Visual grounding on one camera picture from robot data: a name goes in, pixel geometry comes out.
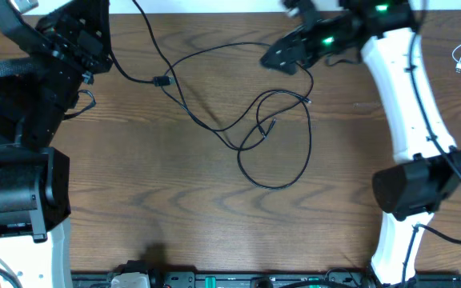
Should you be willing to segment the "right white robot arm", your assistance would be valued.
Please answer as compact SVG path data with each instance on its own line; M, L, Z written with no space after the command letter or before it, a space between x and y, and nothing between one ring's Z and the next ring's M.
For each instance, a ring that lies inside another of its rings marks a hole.
M450 286L449 276L425 278L415 271L431 220L461 186L461 149L439 113L423 63L423 20L406 0L343 1L335 18L323 18L311 1L287 1L285 7L302 23L275 42L261 64L295 74L354 48L375 81L387 118L395 164L372 178L383 216L363 286Z

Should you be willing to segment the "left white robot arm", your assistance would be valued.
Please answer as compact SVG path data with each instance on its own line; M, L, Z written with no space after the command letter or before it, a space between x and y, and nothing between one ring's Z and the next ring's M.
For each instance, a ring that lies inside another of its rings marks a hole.
M70 159L51 145L96 74L108 72L109 2L76 0L29 25L35 1L0 1L0 285L71 287Z

